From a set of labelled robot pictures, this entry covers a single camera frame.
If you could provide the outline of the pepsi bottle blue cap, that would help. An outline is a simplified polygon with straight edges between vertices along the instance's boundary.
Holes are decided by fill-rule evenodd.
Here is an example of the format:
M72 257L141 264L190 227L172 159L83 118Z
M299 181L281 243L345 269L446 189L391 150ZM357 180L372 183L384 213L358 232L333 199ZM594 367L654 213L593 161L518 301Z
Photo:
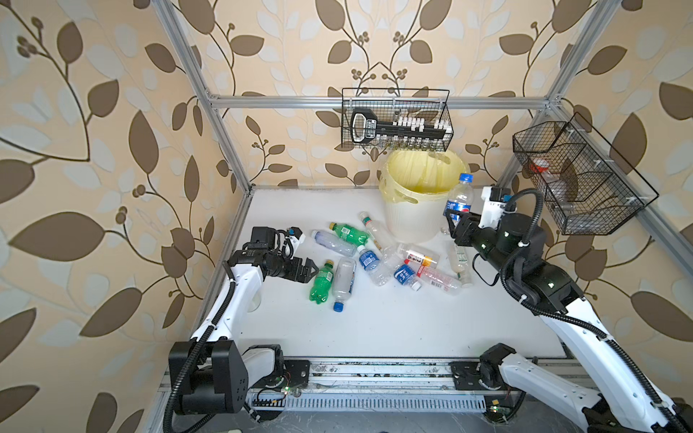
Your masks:
M472 187L473 175L462 173L459 175L458 184L449 192L444 216L455 213L461 217L462 214L470 213L474 201L474 189Z

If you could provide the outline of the clear bottle blue artesian label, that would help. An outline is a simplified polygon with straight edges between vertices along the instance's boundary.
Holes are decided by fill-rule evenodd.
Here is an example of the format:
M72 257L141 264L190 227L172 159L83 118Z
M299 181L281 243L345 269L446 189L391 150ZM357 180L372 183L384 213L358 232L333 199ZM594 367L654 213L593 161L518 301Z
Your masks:
M355 282L357 263L352 258L343 257L337 264L335 278L332 283L333 310L342 312L345 303L350 300Z

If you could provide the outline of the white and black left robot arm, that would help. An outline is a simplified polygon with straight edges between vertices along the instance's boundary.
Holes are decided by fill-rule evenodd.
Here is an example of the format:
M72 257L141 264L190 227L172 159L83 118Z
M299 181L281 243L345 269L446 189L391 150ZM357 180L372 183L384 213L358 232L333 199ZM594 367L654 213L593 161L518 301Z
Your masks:
M186 429L196 432L218 414L238 413L248 407L252 385L283 375L280 346L256 345L241 353L236 338L266 278L308 283L319 272L310 259L265 250L238 250L224 270L226 279L209 315L188 341L175 343L169 353L171 394L162 419L164 432L175 431L174 415L200 415Z

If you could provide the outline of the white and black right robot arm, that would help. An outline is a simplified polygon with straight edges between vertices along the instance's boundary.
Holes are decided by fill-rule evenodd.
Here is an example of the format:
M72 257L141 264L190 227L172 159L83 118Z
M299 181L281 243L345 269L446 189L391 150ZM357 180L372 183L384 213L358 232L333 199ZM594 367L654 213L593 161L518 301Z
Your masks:
M692 408L659 388L607 332L582 290L541 257L545 234L523 214L502 213L496 227L481 216L444 213L457 245L473 247L498 272L505 292L541 319L595 384L574 384L498 343L479 359L480 382L507 385L559 412L584 432L690 432Z

